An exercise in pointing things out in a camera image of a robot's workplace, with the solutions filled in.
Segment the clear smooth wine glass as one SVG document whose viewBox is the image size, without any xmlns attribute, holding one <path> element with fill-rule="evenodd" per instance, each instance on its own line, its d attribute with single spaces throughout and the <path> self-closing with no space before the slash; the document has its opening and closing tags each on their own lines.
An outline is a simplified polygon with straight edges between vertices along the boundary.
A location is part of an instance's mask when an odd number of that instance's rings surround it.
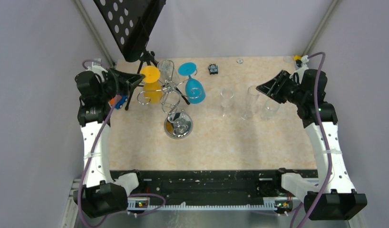
<svg viewBox="0 0 389 228">
<path fill-rule="evenodd" d="M 233 112 L 234 91 L 230 88 L 221 90 L 221 110 L 222 117 L 229 117 Z"/>
</svg>

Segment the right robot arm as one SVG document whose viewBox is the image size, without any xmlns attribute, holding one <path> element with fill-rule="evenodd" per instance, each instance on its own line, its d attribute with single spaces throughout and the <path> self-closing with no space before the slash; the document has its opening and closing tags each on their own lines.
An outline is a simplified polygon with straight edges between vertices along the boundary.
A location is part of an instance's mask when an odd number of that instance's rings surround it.
<svg viewBox="0 0 389 228">
<path fill-rule="evenodd" d="M 323 71 L 307 69 L 300 82 L 285 70 L 257 91 L 278 104 L 286 102 L 297 107 L 314 152 L 317 186 L 300 174 L 289 172 L 272 182 L 278 196 L 292 193 L 302 203 L 310 220 L 350 220 L 368 203 L 364 193 L 358 193 L 345 167 L 338 138 L 338 118 L 332 104 L 326 102 L 327 76 Z"/>
</svg>

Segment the clear wine glass front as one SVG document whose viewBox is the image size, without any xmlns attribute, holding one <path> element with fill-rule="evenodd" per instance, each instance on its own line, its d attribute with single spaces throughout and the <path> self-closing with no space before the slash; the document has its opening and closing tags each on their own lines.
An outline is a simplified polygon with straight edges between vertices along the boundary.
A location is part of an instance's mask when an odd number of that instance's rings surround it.
<svg viewBox="0 0 389 228">
<path fill-rule="evenodd" d="M 244 108 L 240 112 L 240 116 L 243 120 L 248 120 L 253 117 L 254 107 L 260 96 L 260 92 L 257 90 L 257 86 L 250 86 L 247 90 L 247 95 L 244 103 Z"/>
</svg>

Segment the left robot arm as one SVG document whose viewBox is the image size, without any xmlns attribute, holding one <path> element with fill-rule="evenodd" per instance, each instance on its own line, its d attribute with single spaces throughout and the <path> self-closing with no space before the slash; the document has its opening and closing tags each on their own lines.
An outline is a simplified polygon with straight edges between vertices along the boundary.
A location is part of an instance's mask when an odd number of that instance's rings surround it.
<svg viewBox="0 0 389 228">
<path fill-rule="evenodd" d="M 134 171 L 111 177 L 107 149 L 110 116 L 116 107 L 109 104 L 110 100 L 133 92 L 144 77 L 115 69 L 100 74 L 86 70 L 75 77 L 80 92 L 78 123 L 84 142 L 84 172 L 73 199 L 89 218 L 126 210 L 130 194 L 140 196 L 145 192 L 145 183 Z"/>
</svg>

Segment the clear patterned short glass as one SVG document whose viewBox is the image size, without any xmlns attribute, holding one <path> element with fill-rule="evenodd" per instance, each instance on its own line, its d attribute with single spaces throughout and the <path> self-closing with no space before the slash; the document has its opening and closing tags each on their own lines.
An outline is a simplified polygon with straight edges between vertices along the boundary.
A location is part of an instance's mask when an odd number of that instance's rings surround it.
<svg viewBox="0 0 389 228">
<path fill-rule="evenodd" d="M 261 119 L 270 120 L 272 119 L 280 108 L 280 104 L 272 99 L 267 100 L 262 107 Z"/>
</svg>

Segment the yellow wine glass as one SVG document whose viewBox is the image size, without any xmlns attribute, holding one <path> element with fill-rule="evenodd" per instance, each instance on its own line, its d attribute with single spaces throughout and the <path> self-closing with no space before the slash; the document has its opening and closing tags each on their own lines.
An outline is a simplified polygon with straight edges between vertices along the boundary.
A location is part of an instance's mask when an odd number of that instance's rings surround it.
<svg viewBox="0 0 389 228">
<path fill-rule="evenodd" d="M 162 92 L 161 84 L 158 82 L 160 79 L 160 71 L 155 66 L 146 66 L 141 69 L 140 74 L 143 74 L 143 103 L 158 103 L 160 102 Z"/>
</svg>

